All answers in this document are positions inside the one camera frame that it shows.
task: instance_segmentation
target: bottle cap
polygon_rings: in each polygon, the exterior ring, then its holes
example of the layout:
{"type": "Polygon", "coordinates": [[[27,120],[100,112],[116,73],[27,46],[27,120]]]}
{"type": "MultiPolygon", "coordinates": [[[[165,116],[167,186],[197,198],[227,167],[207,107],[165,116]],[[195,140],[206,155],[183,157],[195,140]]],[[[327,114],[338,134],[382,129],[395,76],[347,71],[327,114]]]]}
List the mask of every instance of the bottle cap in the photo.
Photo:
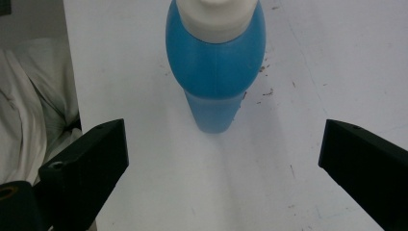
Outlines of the bottle cap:
{"type": "Polygon", "coordinates": [[[248,27],[258,0],[176,0],[183,26],[197,39],[222,43],[248,27]]]}

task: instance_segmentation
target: plastic bottle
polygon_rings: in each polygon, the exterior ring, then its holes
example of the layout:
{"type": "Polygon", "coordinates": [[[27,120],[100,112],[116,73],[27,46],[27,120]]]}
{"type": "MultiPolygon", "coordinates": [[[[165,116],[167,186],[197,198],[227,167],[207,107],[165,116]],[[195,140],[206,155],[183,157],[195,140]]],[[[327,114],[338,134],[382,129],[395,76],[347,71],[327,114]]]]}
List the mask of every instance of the plastic bottle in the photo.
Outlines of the plastic bottle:
{"type": "Polygon", "coordinates": [[[173,0],[166,51],[201,131],[228,129],[261,67],[265,20],[258,0],[173,0]]]}

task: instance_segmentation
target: screw hole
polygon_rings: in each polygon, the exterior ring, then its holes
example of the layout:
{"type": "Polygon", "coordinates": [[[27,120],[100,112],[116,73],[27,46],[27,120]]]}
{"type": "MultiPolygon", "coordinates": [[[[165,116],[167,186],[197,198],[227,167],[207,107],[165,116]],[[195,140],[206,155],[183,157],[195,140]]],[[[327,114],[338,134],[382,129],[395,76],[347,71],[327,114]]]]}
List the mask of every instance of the screw hole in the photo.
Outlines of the screw hole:
{"type": "Polygon", "coordinates": [[[53,168],[55,170],[61,169],[64,166],[63,162],[54,162],[53,164],[49,165],[48,167],[53,168]]]}
{"type": "Polygon", "coordinates": [[[11,197],[13,194],[17,192],[18,187],[6,187],[4,189],[0,189],[0,200],[7,199],[11,197]]]}

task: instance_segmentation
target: white table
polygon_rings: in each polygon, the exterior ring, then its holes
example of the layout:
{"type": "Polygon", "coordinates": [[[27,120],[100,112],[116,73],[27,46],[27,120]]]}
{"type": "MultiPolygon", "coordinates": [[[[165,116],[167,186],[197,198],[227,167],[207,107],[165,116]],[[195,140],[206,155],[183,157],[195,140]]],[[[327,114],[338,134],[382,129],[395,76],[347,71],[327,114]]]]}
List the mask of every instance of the white table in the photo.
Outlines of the white table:
{"type": "Polygon", "coordinates": [[[319,150],[327,118],[408,148],[408,1],[261,2],[265,70],[208,135],[167,62],[169,0],[64,1],[84,130],[126,124],[130,165],[99,230],[381,230],[319,150]]]}

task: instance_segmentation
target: fabric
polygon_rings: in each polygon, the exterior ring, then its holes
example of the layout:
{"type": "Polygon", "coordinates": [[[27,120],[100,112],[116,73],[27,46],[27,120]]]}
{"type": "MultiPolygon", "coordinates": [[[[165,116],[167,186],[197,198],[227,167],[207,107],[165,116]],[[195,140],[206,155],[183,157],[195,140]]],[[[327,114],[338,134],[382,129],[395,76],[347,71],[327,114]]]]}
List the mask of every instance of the fabric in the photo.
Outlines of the fabric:
{"type": "Polygon", "coordinates": [[[38,168],[81,136],[67,37],[0,50],[0,184],[34,184],[38,168]]]}

